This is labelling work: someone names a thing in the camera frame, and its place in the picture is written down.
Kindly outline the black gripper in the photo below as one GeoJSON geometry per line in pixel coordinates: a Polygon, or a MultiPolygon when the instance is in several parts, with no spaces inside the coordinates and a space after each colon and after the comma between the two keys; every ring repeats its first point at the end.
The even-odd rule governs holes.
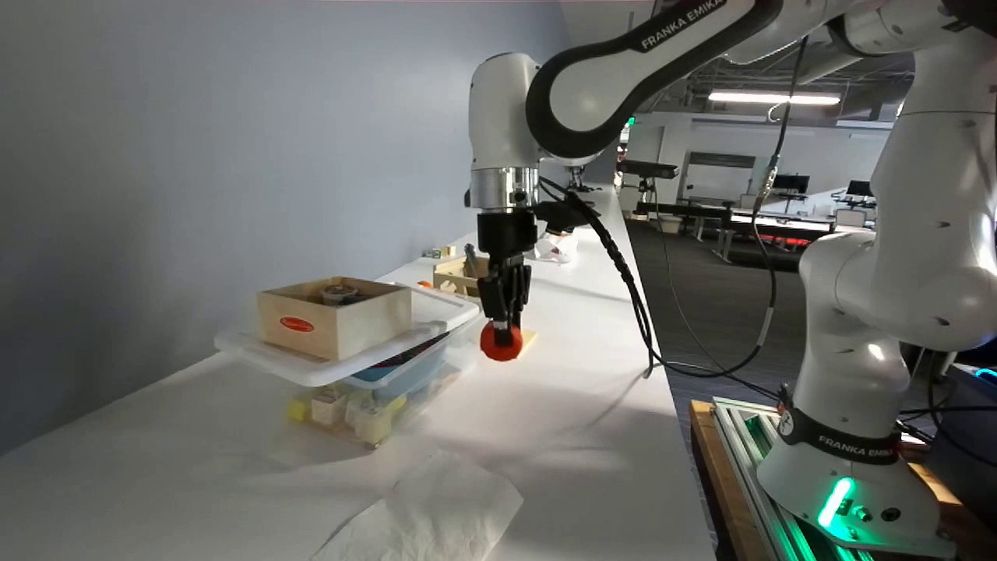
{"type": "Polygon", "coordinates": [[[490,272],[476,280],[480,305],[490,320],[506,318],[519,323],[529,303],[529,266],[506,266],[502,283],[502,266],[534,248],[534,223],[529,212],[480,212],[476,248],[490,257],[490,272]]]}

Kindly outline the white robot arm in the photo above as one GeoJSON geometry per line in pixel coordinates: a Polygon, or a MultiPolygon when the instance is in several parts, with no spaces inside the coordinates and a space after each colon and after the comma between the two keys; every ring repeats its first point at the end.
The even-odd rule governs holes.
{"type": "Polygon", "coordinates": [[[912,85],[870,175],[872,223],[801,254],[803,363],[758,482],[839,545],[946,556],[893,418],[910,388],[902,346],[963,351],[997,333],[992,0],[676,0],[544,63],[480,63],[467,195],[490,258],[480,349],[506,363],[524,346],[543,162],[586,162],[676,77],[711,61],[758,63],[815,27],[856,55],[906,52],[912,85]]]}

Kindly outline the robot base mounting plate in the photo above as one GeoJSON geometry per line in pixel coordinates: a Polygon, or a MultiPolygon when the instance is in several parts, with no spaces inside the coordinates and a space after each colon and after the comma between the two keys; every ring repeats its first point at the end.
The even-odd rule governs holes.
{"type": "Polygon", "coordinates": [[[782,443],[782,414],[692,402],[692,438],[736,561],[997,561],[992,532],[924,466],[864,466],[782,443]]]}

